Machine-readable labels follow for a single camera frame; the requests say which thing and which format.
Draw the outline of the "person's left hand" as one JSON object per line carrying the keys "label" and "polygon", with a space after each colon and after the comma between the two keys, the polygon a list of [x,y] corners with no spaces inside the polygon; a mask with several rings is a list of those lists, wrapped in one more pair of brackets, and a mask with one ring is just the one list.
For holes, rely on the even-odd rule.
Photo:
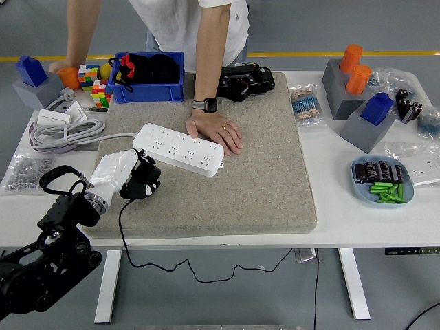
{"label": "person's left hand", "polygon": [[242,134],[237,124],[219,113],[205,113],[201,109],[193,109],[186,121],[186,130],[192,138],[202,135],[222,145],[225,155],[238,155],[243,148]]}

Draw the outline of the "person's right hand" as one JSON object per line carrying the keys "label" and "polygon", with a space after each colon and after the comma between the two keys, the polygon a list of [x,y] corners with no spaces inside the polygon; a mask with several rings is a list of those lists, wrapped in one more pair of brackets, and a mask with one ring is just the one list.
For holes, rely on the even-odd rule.
{"label": "person's right hand", "polygon": [[72,63],[70,60],[67,59],[57,60],[49,65],[49,71],[56,74],[58,71],[64,68],[75,67],[75,66],[76,64]]}

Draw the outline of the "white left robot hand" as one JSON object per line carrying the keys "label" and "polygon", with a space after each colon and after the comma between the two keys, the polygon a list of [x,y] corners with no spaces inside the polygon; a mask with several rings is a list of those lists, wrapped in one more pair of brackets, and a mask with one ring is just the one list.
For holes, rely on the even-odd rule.
{"label": "white left robot hand", "polygon": [[85,198],[102,209],[110,207],[113,196],[123,199],[150,197],[159,187],[161,170],[155,160],[134,148],[104,156],[95,171]]}

